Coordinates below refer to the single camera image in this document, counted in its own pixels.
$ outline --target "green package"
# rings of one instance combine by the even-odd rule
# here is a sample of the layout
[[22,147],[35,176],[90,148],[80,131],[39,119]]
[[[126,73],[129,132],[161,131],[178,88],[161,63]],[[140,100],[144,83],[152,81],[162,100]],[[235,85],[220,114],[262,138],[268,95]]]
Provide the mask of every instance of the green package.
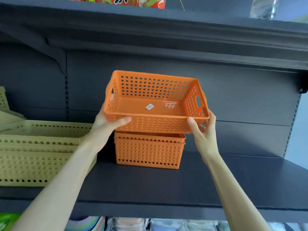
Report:
[[19,217],[20,214],[0,213],[0,231],[9,231]]

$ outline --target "yellow string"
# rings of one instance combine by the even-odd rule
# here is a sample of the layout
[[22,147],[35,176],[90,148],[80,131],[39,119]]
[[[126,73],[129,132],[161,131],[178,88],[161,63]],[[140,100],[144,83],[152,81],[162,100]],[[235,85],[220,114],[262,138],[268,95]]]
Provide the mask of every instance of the yellow string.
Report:
[[182,3],[182,0],[180,0],[180,3],[181,3],[181,5],[182,5],[183,10],[185,11],[184,6],[183,6],[183,3]]

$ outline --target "person's right arm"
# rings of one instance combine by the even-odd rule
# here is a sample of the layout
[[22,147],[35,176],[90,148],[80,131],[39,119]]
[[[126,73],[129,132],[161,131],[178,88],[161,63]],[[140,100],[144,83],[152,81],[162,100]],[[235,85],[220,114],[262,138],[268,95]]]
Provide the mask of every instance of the person's right arm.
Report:
[[212,112],[206,127],[198,125],[192,117],[188,118],[197,149],[211,172],[231,231],[272,231],[221,158],[215,122],[216,116]]

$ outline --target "black chinese character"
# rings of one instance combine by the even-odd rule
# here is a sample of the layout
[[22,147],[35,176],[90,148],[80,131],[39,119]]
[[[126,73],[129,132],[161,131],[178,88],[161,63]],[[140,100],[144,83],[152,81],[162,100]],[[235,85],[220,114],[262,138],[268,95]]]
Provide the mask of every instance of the black chinese character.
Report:
[[115,0],[115,4],[122,4],[123,0]]

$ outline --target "orange basket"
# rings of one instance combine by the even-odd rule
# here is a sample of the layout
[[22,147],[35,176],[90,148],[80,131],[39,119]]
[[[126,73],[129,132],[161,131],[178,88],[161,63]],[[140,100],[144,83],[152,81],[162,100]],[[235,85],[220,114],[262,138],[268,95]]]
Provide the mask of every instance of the orange basket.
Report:
[[107,86],[103,111],[108,121],[130,116],[131,122],[116,130],[132,132],[189,134],[187,117],[197,123],[210,118],[197,79],[120,70]]
[[184,134],[115,132],[118,164],[179,169]]

